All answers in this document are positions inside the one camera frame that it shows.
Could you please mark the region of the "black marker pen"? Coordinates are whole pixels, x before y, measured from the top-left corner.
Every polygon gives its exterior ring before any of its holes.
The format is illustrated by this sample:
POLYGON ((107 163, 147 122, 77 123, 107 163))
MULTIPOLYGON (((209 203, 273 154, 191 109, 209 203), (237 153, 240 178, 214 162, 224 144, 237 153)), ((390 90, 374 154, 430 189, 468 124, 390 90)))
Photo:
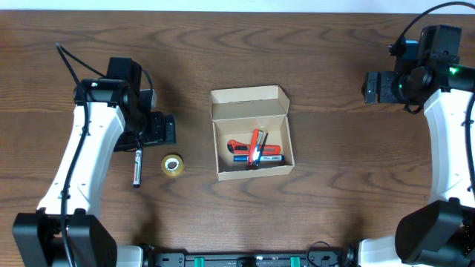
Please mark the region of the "black marker pen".
POLYGON ((133 180, 134 188, 139 188, 141 186, 142 163, 143 163, 143 149, 138 148, 135 151, 135 160, 134 160, 134 180, 133 180))

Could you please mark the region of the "yellow clear tape roll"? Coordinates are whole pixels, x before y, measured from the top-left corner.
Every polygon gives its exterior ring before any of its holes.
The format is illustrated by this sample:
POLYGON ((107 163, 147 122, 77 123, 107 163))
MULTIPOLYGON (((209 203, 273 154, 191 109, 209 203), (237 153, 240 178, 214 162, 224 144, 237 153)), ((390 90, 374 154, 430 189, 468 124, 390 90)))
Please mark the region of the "yellow clear tape roll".
POLYGON ((179 155, 170 154, 163 158, 161 168, 167 176, 175 177, 183 172, 185 165, 179 155))

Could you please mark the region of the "red utility knife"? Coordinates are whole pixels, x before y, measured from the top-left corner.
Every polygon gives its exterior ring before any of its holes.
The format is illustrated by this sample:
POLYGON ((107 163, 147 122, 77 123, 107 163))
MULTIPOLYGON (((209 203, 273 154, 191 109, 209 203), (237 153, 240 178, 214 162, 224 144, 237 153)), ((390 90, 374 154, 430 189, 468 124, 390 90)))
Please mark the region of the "red utility knife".
MULTIPOLYGON (((227 142, 227 148, 232 154, 248 154, 250 145, 237 142, 233 139, 227 142)), ((281 147, 279 145, 265 145, 264 155, 276 155, 281 153, 281 147)))

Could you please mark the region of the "red and white pliers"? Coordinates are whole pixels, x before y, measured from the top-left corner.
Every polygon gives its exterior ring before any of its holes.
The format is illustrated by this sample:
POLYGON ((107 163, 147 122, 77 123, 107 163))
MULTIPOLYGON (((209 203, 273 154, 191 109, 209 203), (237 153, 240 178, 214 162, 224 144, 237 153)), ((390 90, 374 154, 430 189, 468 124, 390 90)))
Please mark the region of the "red and white pliers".
POLYGON ((261 142, 265 141, 266 138, 267 136, 263 138, 263 131, 258 129, 254 130, 247 157, 247 169, 255 169, 258 167, 263 152, 261 142))

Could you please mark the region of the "blue marker pen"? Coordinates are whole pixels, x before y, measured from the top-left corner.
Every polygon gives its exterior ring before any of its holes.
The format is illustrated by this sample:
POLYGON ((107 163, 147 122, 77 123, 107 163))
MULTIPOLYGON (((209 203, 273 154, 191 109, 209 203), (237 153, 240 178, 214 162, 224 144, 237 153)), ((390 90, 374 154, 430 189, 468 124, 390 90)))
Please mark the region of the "blue marker pen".
MULTIPOLYGON (((261 157, 256 157, 253 162, 282 162, 285 160, 285 156, 278 154, 278 155, 263 155, 261 157)), ((233 156, 234 162, 248 162, 249 156, 248 155, 235 155, 233 156)))

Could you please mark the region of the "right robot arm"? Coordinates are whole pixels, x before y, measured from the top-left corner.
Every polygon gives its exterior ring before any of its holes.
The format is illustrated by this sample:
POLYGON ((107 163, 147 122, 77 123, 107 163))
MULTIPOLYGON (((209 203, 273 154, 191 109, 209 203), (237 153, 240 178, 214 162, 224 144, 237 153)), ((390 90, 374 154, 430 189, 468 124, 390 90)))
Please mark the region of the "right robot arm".
POLYGON ((358 266, 474 265, 474 69, 433 61, 388 77, 370 74, 367 93, 416 103, 430 131, 429 203, 403 217, 396 233, 362 240, 358 266))

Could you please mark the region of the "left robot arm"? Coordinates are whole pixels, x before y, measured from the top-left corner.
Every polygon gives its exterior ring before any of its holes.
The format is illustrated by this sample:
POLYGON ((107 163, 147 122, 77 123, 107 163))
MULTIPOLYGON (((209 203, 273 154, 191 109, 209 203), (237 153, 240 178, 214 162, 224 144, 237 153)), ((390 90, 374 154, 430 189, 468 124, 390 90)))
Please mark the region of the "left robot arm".
POLYGON ((133 186, 143 149, 174 144, 174 119, 156 111, 153 88, 125 79, 83 79, 73 92, 73 128, 61 164, 33 213, 20 213, 13 237, 26 266, 154 266, 151 245, 118 245, 100 222, 111 156, 134 151, 133 186))

